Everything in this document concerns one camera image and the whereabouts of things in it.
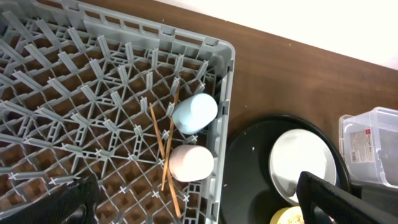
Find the wooden chopstick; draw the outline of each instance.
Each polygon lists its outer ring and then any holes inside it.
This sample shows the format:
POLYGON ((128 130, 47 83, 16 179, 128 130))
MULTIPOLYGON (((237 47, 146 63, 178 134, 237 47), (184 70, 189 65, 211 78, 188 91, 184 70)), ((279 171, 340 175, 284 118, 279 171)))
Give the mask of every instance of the wooden chopstick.
MULTIPOLYGON (((157 127, 157 121, 156 121, 155 112, 154 112, 152 103, 149 103, 149 107, 150 107, 150 114, 152 116, 152 120, 154 121, 154 128, 155 128, 157 143, 159 144, 160 154, 162 155, 162 158, 164 159, 165 153, 164 153, 163 142, 162 142, 162 138, 159 133, 159 129, 157 127)), ((175 194, 173 179, 172 179, 172 176, 170 175, 170 171, 168 169, 167 169, 167 181, 169 182, 169 188, 170 188, 170 192, 172 194, 175 213, 178 218, 181 218, 180 206, 178 205, 177 195, 175 194)))
MULTIPOLYGON (((180 84, 181 83, 178 83, 177 91, 175 92, 175 96, 174 96, 174 109, 178 103, 178 96, 180 94, 180 84)), ((164 183, 166 181, 166 171, 169 169, 170 147, 172 145, 173 133, 174 133, 174 122, 173 122, 173 118, 170 118, 170 134, 169 134, 169 139, 167 140, 167 145, 166 145, 166 154, 165 154, 165 159, 164 159, 164 169, 163 169, 163 175, 162 175, 162 190, 164 189, 164 183)))

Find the white bowl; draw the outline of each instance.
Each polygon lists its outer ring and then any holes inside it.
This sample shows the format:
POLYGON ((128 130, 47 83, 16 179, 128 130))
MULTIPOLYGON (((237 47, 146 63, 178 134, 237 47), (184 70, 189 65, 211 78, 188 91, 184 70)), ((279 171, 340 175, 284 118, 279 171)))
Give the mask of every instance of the white bowl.
POLYGON ((301 172, 311 172, 333 185, 337 178, 329 147, 304 129, 287 131, 276 140, 269 157, 269 171, 278 193, 292 205, 299 204, 295 188, 301 172))

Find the sticker on container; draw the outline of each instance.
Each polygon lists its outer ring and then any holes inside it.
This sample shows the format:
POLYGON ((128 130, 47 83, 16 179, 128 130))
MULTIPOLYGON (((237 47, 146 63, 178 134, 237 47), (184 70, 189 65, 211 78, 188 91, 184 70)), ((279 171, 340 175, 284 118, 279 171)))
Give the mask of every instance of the sticker on container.
POLYGON ((351 162, 374 162, 371 130, 349 134, 351 140, 351 162))

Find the wooden table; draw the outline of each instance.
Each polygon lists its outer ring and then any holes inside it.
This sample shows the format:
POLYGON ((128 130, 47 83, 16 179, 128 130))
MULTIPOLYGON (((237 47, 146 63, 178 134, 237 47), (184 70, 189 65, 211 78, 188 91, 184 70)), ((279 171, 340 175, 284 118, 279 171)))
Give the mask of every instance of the wooden table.
POLYGON ((396 70, 155 1, 83 1, 231 42, 229 135, 266 114, 289 113, 317 125, 338 146, 341 115, 398 109, 396 70))

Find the round black tray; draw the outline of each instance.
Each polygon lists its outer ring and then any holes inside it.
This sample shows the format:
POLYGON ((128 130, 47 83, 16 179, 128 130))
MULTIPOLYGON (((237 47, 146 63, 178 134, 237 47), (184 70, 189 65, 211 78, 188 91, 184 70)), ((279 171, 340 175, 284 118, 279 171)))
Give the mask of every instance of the round black tray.
POLYGON ((270 115, 240 132, 227 147, 220 223, 265 224, 276 211, 291 206, 274 188, 268 160, 279 136, 297 128, 311 131, 324 140, 335 159, 338 185, 350 192, 351 181, 343 158, 315 125, 292 115, 270 115))

